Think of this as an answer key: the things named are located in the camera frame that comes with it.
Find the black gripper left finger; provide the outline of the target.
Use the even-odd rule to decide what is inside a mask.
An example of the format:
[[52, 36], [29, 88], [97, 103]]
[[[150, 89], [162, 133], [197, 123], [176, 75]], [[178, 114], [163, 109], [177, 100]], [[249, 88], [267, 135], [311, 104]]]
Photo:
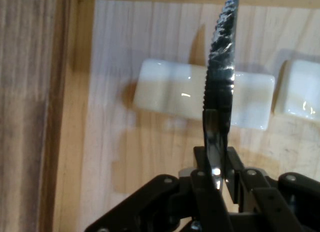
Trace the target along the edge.
[[204, 147], [195, 147], [197, 168], [179, 178], [159, 175], [97, 219], [87, 232], [173, 232], [191, 217], [202, 232], [229, 232], [231, 220], [209, 174]]

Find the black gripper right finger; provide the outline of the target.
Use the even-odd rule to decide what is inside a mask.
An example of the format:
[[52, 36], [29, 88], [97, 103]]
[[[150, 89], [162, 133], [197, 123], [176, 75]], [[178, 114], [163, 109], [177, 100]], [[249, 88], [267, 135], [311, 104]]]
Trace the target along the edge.
[[272, 179], [264, 170], [245, 167], [233, 147], [225, 156], [225, 182], [239, 213], [262, 220], [257, 230], [318, 232], [320, 183], [289, 172]]

